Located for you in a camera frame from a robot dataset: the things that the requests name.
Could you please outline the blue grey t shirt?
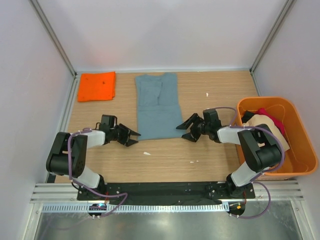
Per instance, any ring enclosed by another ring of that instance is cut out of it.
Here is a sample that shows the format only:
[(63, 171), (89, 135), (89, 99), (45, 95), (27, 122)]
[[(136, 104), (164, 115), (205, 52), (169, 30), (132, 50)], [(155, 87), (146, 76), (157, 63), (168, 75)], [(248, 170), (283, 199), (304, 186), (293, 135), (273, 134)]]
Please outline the blue grey t shirt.
[(180, 138), (185, 131), (175, 73), (135, 77), (139, 141)]

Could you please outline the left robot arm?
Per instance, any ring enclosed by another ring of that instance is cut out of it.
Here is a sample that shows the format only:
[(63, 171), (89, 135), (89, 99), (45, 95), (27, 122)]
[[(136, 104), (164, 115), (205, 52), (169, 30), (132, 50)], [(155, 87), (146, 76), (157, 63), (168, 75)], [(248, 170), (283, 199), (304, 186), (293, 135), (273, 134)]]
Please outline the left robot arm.
[(132, 136), (140, 137), (141, 134), (118, 123), (115, 115), (103, 114), (95, 128), (87, 127), (73, 133), (58, 132), (47, 157), (46, 170), (58, 176), (68, 177), (80, 190), (87, 190), (95, 200), (118, 198), (123, 194), (107, 195), (103, 176), (86, 166), (87, 150), (113, 141), (130, 147), (138, 143), (137, 140), (131, 139)]

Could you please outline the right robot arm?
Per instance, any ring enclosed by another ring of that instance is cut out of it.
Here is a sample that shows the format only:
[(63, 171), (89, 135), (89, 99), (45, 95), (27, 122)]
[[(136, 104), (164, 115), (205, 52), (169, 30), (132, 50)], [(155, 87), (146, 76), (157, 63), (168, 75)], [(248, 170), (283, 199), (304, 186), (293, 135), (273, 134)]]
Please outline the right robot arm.
[(202, 112), (202, 117), (193, 113), (185, 122), (176, 127), (187, 130), (181, 137), (197, 142), (200, 136), (220, 144), (239, 145), (244, 163), (226, 177), (226, 194), (231, 198), (243, 195), (246, 188), (264, 173), (279, 168), (285, 160), (284, 147), (266, 124), (257, 126), (222, 125), (215, 108)]

